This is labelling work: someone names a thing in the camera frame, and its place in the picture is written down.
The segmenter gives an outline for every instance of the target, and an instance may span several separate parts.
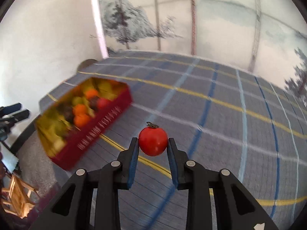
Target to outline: orange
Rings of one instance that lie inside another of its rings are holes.
[[[87,107],[84,104],[77,104],[73,107],[74,115],[77,116],[79,114],[86,114],[87,113]]]
[[[87,100],[91,99],[94,96],[99,96],[98,91],[94,88],[87,90],[84,94]]]
[[[75,116],[74,118],[74,124],[78,128],[82,128],[85,126],[89,121],[91,120],[91,117],[87,114],[79,114]]]

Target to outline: green fruit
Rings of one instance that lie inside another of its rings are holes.
[[[64,122],[62,121],[57,121],[54,124],[54,132],[56,135],[59,137],[63,137],[66,134],[67,128]]]
[[[73,100],[72,100],[72,105],[73,106],[76,106],[80,103],[83,103],[83,99],[81,97],[74,97]]]

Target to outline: red fruit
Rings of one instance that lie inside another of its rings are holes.
[[[99,98],[97,100],[97,109],[101,110],[105,108],[110,102],[111,100],[108,100],[106,98]]]
[[[148,156],[162,154],[168,144],[166,132],[156,124],[147,122],[148,126],[141,130],[139,134],[139,146]]]

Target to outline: wooden chair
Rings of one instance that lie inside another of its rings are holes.
[[[30,200],[30,195],[34,192],[38,197],[37,189],[12,175],[10,188],[2,188],[2,194],[7,195],[7,199],[1,199],[1,204],[7,213],[14,214],[20,218],[26,217],[35,203]]]

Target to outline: tree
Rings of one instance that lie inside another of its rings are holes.
[[[294,52],[300,57],[303,61],[300,63],[300,66],[294,67],[295,76],[297,76],[297,80],[289,79],[286,82],[286,90],[291,91],[296,97],[305,100],[307,97],[307,57],[303,53],[301,49],[295,49]]]

